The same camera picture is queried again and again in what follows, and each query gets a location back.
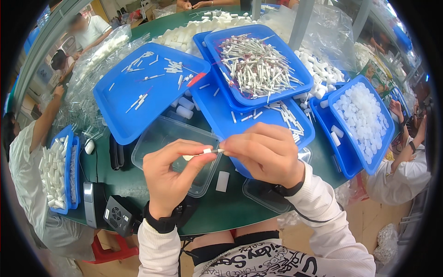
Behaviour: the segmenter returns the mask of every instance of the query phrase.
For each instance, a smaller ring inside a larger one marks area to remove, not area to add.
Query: black bracelet
[[[414,145],[414,143],[412,142],[412,141],[410,141],[409,142],[409,145],[411,146],[411,148],[412,148],[412,154],[414,154],[415,153],[415,151],[417,150],[416,148],[415,148],[415,145]]]

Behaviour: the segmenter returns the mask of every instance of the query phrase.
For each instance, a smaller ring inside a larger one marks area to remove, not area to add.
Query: black watch strap
[[[160,234],[167,234],[174,230],[182,214],[183,205],[178,205],[170,217],[161,217],[156,220],[149,213],[149,201],[143,208],[143,218]]]
[[[282,196],[293,196],[295,195],[303,186],[303,182],[298,182],[295,186],[291,188],[285,188],[282,185],[275,185],[272,190],[277,192]]]
[[[414,145],[414,143],[413,143],[412,141],[409,142],[409,145],[410,145],[411,148],[412,148],[412,154],[414,154],[415,151],[417,150],[417,148],[415,148],[415,145]]]

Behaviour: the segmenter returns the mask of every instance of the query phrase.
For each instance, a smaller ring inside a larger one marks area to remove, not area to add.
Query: clear plastic container
[[[312,151],[309,147],[299,150],[299,159],[311,163]],[[278,214],[289,212],[291,204],[271,189],[271,184],[255,179],[246,179],[243,183],[243,194],[254,202]]]
[[[220,143],[215,134],[174,119],[159,116],[141,134],[131,155],[132,163],[138,168],[143,169],[143,157],[146,154],[158,151],[168,143],[177,139],[193,140],[206,145],[212,145],[214,149],[216,149]],[[220,157],[221,154],[219,154],[217,159],[212,163],[205,165],[199,172],[189,189],[189,196],[199,198],[206,193],[218,162],[220,161]],[[180,157],[172,164],[172,167],[174,171],[182,172],[187,163],[184,158]]]

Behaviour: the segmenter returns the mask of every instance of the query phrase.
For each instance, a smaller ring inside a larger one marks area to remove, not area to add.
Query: woman
[[[393,148],[394,160],[382,160],[376,173],[368,177],[366,192],[369,197],[382,204],[396,206],[412,200],[431,179],[427,171],[424,145],[426,115],[417,135],[409,135],[401,112],[400,102],[391,100],[389,109],[398,116],[403,134],[400,143]]]
[[[211,6],[228,6],[228,5],[240,5],[240,0],[212,0],[212,1],[199,1],[199,0],[177,0],[177,7],[183,10],[198,9]]]
[[[172,171],[171,164],[181,155],[201,154],[211,147],[177,140],[144,157],[150,201],[138,230],[139,277],[177,276],[181,245],[175,208],[198,172],[217,156],[195,156],[181,173]],[[272,218],[238,228],[235,237],[222,231],[195,238],[189,245],[194,277],[374,276],[374,258],[355,242],[332,187],[298,160],[298,148],[287,128],[257,123],[221,142],[220,148],[240,160],[255,179],[279,184],[281,194],[309,218],[302,220],[314,229],[310,245],[315,256],[282,246],[277,220]]]

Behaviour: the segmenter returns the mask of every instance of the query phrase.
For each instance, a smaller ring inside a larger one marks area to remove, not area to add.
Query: person's right hand
[[[298,160],[299,149],[287,128],[259,122],[241,135],[228,137],[220,148],[257,180],[286,188],[304,181],[305,166]]]
[[[389,109],[398,116],[399,122],[403,122],[403,114],[401,112],[401,104],[398,101],[395,101],[394,99],[391,99],[391,102],[389,103]]]
[[[63,97],[63,94],[65,93],[65,89],[63,88],[62,85],[59,85],[55,88],[54,90],[54,96],[59,96],[60,99]]]
[[[144,156],[143,172],[150,195],[149,213],[153,218],[159,220],[161,217],[170,217],[175,207],[185,199],[200,170],[215,160],[217,155],[208,153],[195,156],[181,173],[172,171],[172,163],[182,159],[182,155],[202,154],[206,148],[212,149],[212,146],[178,139]]]

